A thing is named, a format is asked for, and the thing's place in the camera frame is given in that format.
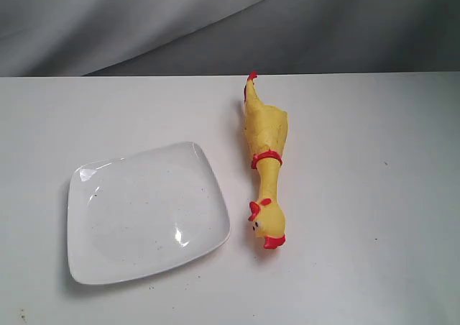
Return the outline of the yellow rubber chicken toy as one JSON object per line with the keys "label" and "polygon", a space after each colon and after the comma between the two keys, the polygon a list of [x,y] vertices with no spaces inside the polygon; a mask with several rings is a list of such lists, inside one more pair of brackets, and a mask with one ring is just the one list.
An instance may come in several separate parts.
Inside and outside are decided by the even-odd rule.
{"label": "yellow rubber chicken toy", "polygon": [[288,113],[263,103],[254,83],[257,77],[250,73],[244,87],[244,133],[251,169],[259,175],[258,197],[249,203],[248,221],[255,236],[264,240],[263,247],[275,250],[285,243],[285,214],[277,200],[277,184],[288,136]]}

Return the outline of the white square plate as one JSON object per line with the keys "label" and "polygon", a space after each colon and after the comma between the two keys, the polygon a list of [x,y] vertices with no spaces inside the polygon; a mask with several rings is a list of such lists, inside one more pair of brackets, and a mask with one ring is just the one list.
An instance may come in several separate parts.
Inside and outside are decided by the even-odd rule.
{"label": "white square plate", "polygon": [[218,181],[194,142],[88,163],[70,179],[68,266],[84,285],[180,267],[220,247],[230,232]]}

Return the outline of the grey backdrop cloth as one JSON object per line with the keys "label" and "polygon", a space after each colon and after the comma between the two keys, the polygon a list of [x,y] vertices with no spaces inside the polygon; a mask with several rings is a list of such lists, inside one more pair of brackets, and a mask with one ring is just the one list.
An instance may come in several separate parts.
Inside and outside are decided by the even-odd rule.
{"label": "grey backdrop cloth", "polygon": [[1,0],[2,76],[459,69],[459,0]]}

